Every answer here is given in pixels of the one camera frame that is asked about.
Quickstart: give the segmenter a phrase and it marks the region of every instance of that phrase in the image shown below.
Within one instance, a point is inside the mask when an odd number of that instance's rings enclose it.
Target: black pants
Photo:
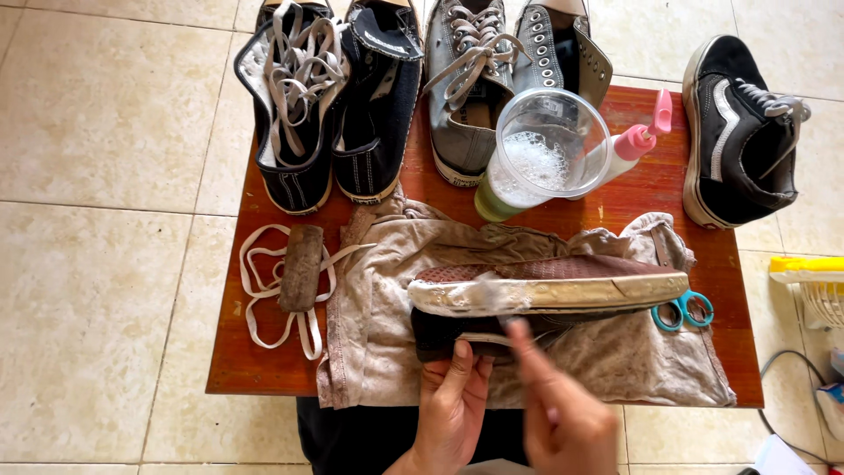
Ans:
[[[320,409],[315,397],[297,397],[302,451],[316,475],[383,473],[414,443],[418,407]],[[527,465],[522,410],[488,410],[472,463],[504,458]]]

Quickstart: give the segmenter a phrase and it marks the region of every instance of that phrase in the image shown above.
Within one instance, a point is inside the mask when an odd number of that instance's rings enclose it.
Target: red wooden table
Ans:
[[[651,121],[656,91],[610,87],[600,112],[612,134],[620,134],[630,125]],[[695,251],[697,266],[690,273],[690,284],[708,296],[718,308],[712,323],[713,343],[727,373],[740,407],[763,407],[759,368],[753,331],[750,328],[747,300],[744,296],[739,252],[733,231],[713,231],[697,226],[683,212],[683,177],[689,161],[689,125],[679,94],[672,94],[674,118],[671,134],[660,137],[657,147],[641,158],[631,171],[609,182],[578,201],[551,201],[514,216],[506,222],[545,232],[556,232],[567,239],[580,230],[606,227],[619,233],[634,218],[648,211],[674,215],[674,230]],[[432,159],[428,127],[427,100],[417,102],[401,171],[401,183],[410,199],[424,201],[451,218],[473,227],[485,224],[474,210],[474,188],[457,188],[437,173]],[[267,350],[252,342],[243,311],[251,298],[241,287],[238,252],[241,244],[257,228],[275,223],[287,227],[295,223],[324,228],[328,252],[339,247],[339,228],[348,223],[353,205],[334,187],[323,208],[309,216],[289,216],[276,208],[264,191],[261,173],[250,163],[243,188],[241,211],[231,250],[223,302],[220,307],[217,339],[208,374],[209,394],[251,394],[276,396],[315,396],[316,361],[302,353],[299,332],[293,329],[289,340]],[[282,248],[287,238],[280,232],[267,232],[256,245]],[[269,259],[256,262],[262,276],[269,276]],[[322,273],[320,292],[327,289]],[[274,299],[267,298],[254,307],[264,341],[276,341],[284,333],[287,314]],[[325,341],[325,304],[318,303],[316,314]]]

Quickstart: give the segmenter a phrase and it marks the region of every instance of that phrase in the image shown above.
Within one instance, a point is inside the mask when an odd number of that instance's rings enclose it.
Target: soapy water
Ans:
[[[519,132],[504,139],[507,159],[531,183],[549,190],[564,189],[569,178],[569,164],[560,144],[549,149],[542,134]],[[516,208],[533,208],[551,199],[551,196],[534,194],[504,168],[496,148],[487,166],[490,189],[501,201]]]

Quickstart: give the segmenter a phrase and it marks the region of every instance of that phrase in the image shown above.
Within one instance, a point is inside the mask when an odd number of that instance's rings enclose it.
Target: black sneaker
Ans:
[[[683,207],[703,227],[741,226],[797,198],[795,145],[811,111],[767,89],[735,36],[712,38],[689,61],[683,103],[692,142]]]
[[[346,196],[371,205],[398,183],[422,77],[419,22],[403,0],[355,0],[346,17],[351,77],[337,110],[334,174]]]
[[[255,162],[285,213],[316,211],[331,193],[333,107],[349,65],[327,4],[266,0],[235,74],[255,101]]]

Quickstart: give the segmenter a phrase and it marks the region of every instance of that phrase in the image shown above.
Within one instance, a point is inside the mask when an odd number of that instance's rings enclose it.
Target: clear plastic cup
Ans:
[[[552,198],[588,193],[607,174],[609,130],[577,94],[525,90],[498,117],[495,151],[478,189],[475,210],[500,222]]]

